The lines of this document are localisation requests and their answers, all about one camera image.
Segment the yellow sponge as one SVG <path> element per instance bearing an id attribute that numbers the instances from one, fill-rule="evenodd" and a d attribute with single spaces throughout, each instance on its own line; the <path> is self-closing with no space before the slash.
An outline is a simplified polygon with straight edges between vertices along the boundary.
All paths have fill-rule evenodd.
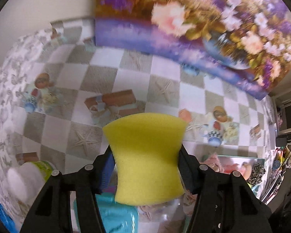
<path id="1" fill-rule="evenodd" d="M 179 151 L 187 123 L 179 117 L 140 113 L 103 128 L 118 171 L 115 201 L 156 205 L 182 196 Z"/>

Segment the white cabinet furniture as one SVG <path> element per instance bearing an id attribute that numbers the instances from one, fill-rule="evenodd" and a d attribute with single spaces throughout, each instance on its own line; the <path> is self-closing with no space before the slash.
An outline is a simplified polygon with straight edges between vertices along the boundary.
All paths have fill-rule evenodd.
<path id="1" fill-rule="evenodd" d="M 271 98 L 275 105 L 278 136 L 291 136 L 291 88 Z"/>

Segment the teal plastic container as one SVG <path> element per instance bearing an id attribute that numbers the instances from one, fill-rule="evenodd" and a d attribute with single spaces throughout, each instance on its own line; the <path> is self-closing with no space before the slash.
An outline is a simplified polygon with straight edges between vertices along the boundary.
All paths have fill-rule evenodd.
<path id="1" fill-rule="evenodd" d="M 115 201 L 116 186 L 96 194 L 99 213 L 106 232 L 138 232 L 139 213 L 136 207 Z"/>

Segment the clutter pile on table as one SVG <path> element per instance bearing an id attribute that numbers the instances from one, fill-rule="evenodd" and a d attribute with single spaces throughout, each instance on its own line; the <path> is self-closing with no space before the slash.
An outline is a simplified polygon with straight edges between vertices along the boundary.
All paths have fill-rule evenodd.
<path id="1" fill-rule="evenodd" d="M 285 147 L 276 147 L 271 156 L 267 183 L 260 197 L 260 200 L 266 205 L 277 195 L 286 171 L 291 168 L 291 139 L 287 140 Z"/>

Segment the patterned checkered tablecloth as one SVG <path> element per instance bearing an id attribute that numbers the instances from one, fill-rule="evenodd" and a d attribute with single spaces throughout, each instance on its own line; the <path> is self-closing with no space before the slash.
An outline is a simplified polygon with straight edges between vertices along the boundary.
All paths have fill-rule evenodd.
<path id="1" fill-rule="evenodd" d="M 90 19 L 53 22 L 20 37 L 0 68 L 0 203 L 17 229 L 30 205 L 10 191 L 17 154 L 36 153 L 63 173 L 91 163 L 107 147 L 85 100 L 132 90 L 138 110 L 192 117 L 184 146 L 207 154 L 257 157 L 271 170 L 273 106 L 199 70 L 159 56 L 95 47 Z"/>

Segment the black white leopard scrunchie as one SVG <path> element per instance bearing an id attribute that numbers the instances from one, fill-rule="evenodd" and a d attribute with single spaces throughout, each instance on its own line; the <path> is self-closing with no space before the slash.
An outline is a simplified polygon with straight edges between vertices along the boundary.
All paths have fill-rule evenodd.
<path id="1" fill-rule="evenodd" d="M 255 163 L 252 167 L 251 175 L 249 179 L 247 180 L 247 183 L 251 187 L 255 187 L 259 185 L 262 182 L 262 177 L 266 173 L 266 170 L 260 163 Z"/>

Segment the white tray with green rim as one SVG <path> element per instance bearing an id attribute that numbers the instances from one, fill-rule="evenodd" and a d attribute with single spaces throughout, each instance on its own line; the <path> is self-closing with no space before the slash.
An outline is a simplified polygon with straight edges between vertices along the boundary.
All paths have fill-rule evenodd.
<path id="1" fill-rule="evenodd" d="M 230 174 L 238 171 L 253 191 L 256 198 L 261 198 L 263 185 L 266 181 L 266 160 L 257 157 L 204 154 L 198 159 L 207 161 L 216 171 Z"/>

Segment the white plastic bottle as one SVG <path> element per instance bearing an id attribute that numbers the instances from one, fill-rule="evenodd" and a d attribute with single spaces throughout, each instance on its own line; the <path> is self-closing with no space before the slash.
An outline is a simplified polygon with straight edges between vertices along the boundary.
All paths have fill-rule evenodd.
<path id="1" fill-rule="evenodd" d="M 32 205 L 55 166 L 48 161 L 26 162 L 7 171 L 9 190 L 22 203 Z"/>

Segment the floral painting canvas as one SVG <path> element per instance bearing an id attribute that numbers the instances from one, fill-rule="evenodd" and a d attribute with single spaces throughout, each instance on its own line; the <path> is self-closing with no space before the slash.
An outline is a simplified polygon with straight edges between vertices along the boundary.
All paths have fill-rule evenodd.
<path id="1" fill-rule="evenodd" d="M 283 0 L 96 0 L 98 46 L 158 55 L 263 99 L 291 70 Z"/>

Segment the pink white fluffy towel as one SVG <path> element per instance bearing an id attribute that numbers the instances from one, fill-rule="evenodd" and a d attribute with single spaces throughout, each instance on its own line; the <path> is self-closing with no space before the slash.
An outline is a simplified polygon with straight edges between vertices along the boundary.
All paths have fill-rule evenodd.
<path id="1" fill-rule="evenodd" d="M 249 178 L 252 171 L 252 166 L 248 163 L 243 163 L 239 165 L 234 163 L 233 165 L 225 165 L 223 166 L 218 158 L 217 154 L 211 154 L 204 162 L 211 169 L 213 169 L 217 173 L 225 173 L 230 174 L 233 171 L 238 171 L 242 174 L 244 178 Z"/>

